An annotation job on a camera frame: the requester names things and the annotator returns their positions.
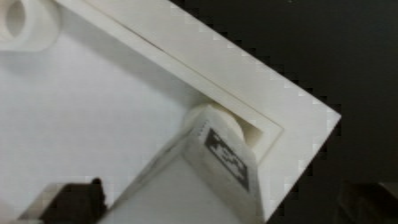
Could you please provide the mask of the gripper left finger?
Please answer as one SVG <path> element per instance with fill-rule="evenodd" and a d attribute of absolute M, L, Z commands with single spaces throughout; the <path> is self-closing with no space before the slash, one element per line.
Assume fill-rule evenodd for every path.
<path fill-rule="evenodd" d="M 18 220 L 27 224 L 97 224 L 107 212 L 102 179 L 50 184 Z"/>

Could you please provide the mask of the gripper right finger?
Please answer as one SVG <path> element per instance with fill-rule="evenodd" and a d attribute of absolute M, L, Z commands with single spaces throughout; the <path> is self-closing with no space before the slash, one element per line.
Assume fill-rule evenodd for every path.
<path fill-rule="evenodd" d="M 398 182 L 342 184 L 335 224 L 398 224 Z"/>

